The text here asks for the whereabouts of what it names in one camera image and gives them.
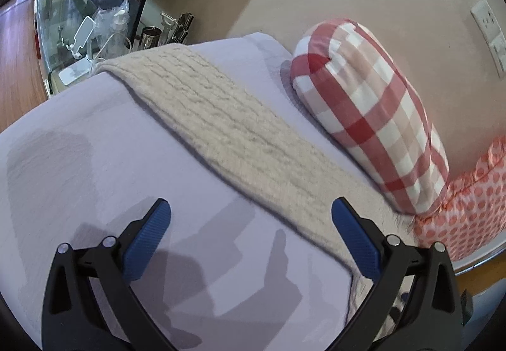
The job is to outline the beige cable knit sweater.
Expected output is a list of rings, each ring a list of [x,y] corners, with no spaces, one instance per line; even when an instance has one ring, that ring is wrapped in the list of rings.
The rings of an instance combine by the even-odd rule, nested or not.
[[[383,232],[411,241],[409,224],[270,107],[196,50],[171,44],[100,62],[225,182],[337,258],[352,275],[350,316],[372,284],[331,220],[343,197]]]

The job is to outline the orange polka dot pillow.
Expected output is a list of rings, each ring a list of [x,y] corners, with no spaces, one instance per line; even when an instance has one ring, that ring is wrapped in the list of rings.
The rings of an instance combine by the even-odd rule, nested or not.
[[[505,230],[505,138],[495,138],[475,168],[448,184],[438,211],[415,221],[421,247],[441,241],[458,261]]]

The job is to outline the lavender bed sheet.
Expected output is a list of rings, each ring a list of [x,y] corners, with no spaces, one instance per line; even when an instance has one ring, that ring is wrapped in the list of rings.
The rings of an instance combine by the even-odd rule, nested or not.
[[[57,247],[94,247],[158,199],[171,225],[132,288],[180,350],[324,350],[347,320],[336,259],[222,182],[108,73],[1,135],[1,293],[34,342]]]

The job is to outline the red white checkered pillow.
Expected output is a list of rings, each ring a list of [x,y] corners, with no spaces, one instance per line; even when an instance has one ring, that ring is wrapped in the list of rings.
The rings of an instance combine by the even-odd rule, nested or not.
[[[291,84],[299,100],[401,213],[442,203],[448,159],[418,92],[365,26],[323,21],[298,42]]]

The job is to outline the white phone stand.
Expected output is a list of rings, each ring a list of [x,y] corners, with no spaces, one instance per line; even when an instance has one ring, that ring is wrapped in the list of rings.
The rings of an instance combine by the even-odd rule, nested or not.
[[[75,59],[80,59],[82,57],[80,49],[86,46],[94,28],[95,21],[90,16],[86,16],[74,35],[73,43],[68,46],[70,53]]]

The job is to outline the metal cup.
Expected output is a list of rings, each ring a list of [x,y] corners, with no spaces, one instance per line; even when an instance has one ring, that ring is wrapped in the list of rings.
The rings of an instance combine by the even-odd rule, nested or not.
[[[161,34],[162,30],[160,30],[159,27],[144,27],[141,31],[139,49],[149,50],[157,47]]]

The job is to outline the clear plastic bag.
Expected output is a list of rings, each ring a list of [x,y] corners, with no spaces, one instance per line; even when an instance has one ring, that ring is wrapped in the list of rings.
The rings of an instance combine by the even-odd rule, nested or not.
[[[132,49],[128,38],[129,0],[112,9],[99,9],[94,21],[93,37],[99,48],[97,59],[109,60],[129,53]]]

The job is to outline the dark metal holder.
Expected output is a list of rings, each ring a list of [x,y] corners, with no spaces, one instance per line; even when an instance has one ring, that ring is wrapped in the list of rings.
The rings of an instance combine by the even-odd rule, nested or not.
[[[175,19],[171,15],[161,12],[160,17],[162,33],[159,45],[171,43],[184,44],[195,16],[192,13],[183,13]]]

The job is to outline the glass side table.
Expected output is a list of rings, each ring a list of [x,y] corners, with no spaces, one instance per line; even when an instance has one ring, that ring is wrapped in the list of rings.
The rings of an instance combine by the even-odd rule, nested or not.
[[[34,0],[35,38],[40,58],[40,72],[46,95],[52,97],[68,86],[59,72],[78,60],[68,46],[85,17],[94,17],[100,9],[113,9],[129,3],[129,22],[132,27],[138,13],[138,0]]]

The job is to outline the wooden bed frame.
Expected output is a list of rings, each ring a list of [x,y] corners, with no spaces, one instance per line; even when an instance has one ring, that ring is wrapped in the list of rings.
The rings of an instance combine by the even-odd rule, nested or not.
[[[459,292],[467,290],[470,294],[480,294],[492,287],[496,282],[505,279],[506,253],[478,265],[460,276],[456,277]]]

